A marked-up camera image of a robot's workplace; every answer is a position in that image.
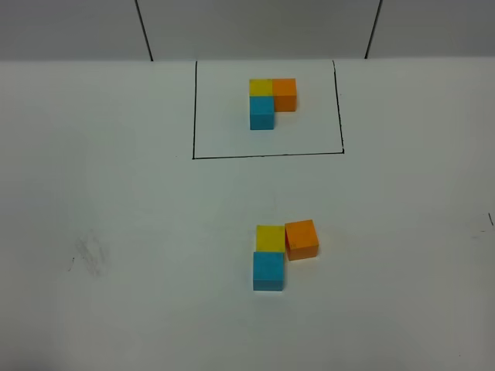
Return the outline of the template blue cube block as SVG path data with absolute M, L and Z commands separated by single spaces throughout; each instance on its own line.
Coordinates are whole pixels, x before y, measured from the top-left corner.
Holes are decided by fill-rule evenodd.
M 249 98 L 250 129 L 273 130 L 275 128 L 275 105 L 272 96 Z

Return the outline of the template yellow cube block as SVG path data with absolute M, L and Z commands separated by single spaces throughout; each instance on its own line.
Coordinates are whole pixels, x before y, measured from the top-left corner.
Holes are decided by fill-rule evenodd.
M 273 80 L 272 79 L 250 79 L 249 96 L 250 97 L 272 97 Z

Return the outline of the template orange cube block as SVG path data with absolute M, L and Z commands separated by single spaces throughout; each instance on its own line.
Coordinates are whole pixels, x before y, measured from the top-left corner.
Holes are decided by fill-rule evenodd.
M 275 112 L 295 112 L 297 109 L 296 79 L 273 79 Z

